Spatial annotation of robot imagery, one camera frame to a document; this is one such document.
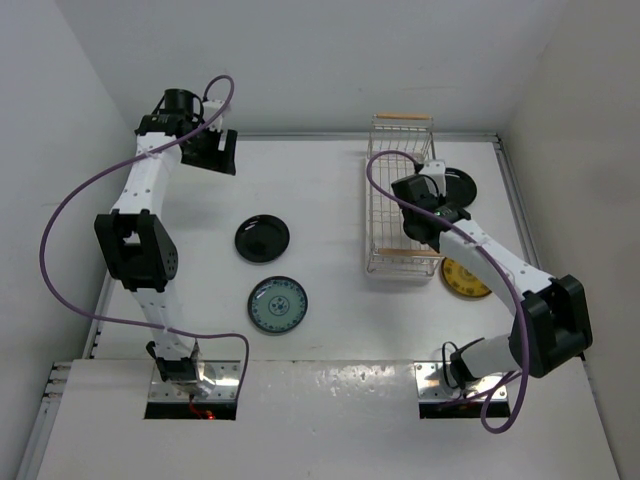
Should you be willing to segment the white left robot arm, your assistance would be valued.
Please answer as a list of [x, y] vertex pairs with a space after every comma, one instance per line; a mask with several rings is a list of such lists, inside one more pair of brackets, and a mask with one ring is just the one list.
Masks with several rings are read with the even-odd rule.
[[94, 230], [112, 278], [139, 304], [152, 330], [147, 345], [163, 382], [190, 398], [204, 399], [215, 376], [195, 339], [176, 334], [184, 320], [177, 294], [178, 249], [165, 229], [162, 207], [180, 164], [233, 175], [237, 133], [222, 129], [228, 104], [168, 89], [136, 131], [136, 153], [124, 189]]

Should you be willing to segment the blue patterned plate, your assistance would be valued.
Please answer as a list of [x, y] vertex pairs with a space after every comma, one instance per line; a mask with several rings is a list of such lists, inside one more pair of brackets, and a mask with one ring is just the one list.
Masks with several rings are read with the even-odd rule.
[[269, 335], [283, 335], [295, 329], [305, 318], [309, 300], [305, 289], [286, 276], [260, 281], [247, 300], [251, 323]]

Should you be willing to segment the yellow patterned plate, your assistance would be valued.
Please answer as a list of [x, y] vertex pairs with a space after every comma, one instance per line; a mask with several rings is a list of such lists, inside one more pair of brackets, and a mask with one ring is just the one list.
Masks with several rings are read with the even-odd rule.
[[465, 299], [481, 299], [492, 291], [458, 262], [444, 258], [440, 263], [440, 275], [445, 286]]

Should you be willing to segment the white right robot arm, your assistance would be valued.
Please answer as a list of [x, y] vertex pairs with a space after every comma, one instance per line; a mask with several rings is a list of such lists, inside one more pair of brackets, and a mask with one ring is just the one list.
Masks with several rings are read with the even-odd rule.
[[514, 255], [466, 209], [438, 199], [422, 174], [393, 182], [392, 191], [405, 233], [464, 267], [514, 316], [509, 333], [474, 340], [451, 354], [448, 374], [454, 387], [516, 370], [542, 378], [592, 345], [585, 289], [578, 279], [555, 278]]

